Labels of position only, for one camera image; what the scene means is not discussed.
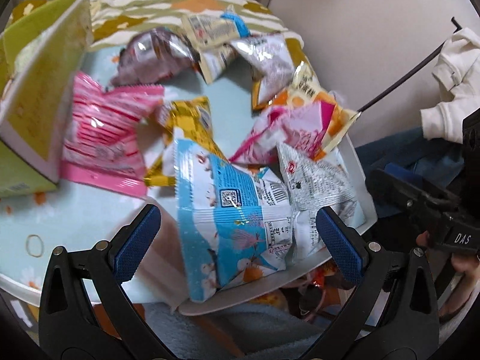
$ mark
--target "blue snack package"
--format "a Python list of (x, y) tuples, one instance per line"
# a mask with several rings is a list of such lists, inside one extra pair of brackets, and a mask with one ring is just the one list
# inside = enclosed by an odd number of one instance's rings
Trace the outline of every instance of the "blue snack package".
[(286, 186), (245, 173), (176, 139), (178, 231), (190, 299), (286, 268), (292, 209)]

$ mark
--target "red logo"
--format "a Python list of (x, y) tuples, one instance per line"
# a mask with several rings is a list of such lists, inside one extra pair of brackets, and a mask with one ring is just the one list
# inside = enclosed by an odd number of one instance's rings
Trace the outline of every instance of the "red logo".
[(295, 172), (295, 168), (296, 168), (296, 165), (293, 161), (290, 161), (289, 162), (289, 166), (286, 167), (286, 170), (289, 172), (289, 173), (294, 173)]

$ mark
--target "dark blue cloth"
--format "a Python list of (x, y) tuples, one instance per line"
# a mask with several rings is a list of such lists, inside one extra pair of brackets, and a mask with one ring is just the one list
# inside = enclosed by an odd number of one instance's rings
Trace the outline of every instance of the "dark blue cloth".
[[(423, 138), (422, 128), (400, 132), (355, 149), (368, 178), (374, 169), (395, 163), (424, 177), (431, 183), (446, 187), (463, 169), (462, 145), (444, 139)], [(375, 202), (379, 218), (392, 216), (399, 209)]]

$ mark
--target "blue gripper pad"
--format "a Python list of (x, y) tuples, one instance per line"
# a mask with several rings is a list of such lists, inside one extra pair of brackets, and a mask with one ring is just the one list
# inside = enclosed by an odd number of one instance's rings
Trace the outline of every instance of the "blue gripper pad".
[(130, 232), (130, 235), (114, 256), (113, 275), (118, 283), (129, 281), (134, 276), (138, 265), (157, 235), (161, 223), (162, 214), (159, 208), (153, 204), (147, 204), (133, 222), (125, 226), (128, 229), (123, 227), (119, 231), (121, 233), (125, 229)]
[(327, 246), (328, 251), (337, 264), (345, 280), (358, 286), (363, 278), (363, 269), (368, 263), (368, 253), (364, 248), (360, 250), (347, 239), (344, 234), (345, 226), (342, 220), (335, 214), (330, 207), (323, 207), (318, 210), (316, 217), (316, 227), (318, 234)]
[(405, 181), (423, 190), (423, 177), (420, 175), (416, 175), (415, 173), (405, 168), (402, 168), (396, 163), (393, 163), (393, 162), (388, 163), (385, 166), (384, 171), (399, 180)]

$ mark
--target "cardboard box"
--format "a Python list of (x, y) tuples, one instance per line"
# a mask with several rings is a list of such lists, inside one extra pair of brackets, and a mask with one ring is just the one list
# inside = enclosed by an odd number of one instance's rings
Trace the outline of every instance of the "cardboard box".
[(52, 0), (0, 35), (0, 93), (19, 52), (47, 28), (0, 101), (0, 197), (51, 191), (59, 180), (71, 84), (92, 40), (89, 0)]

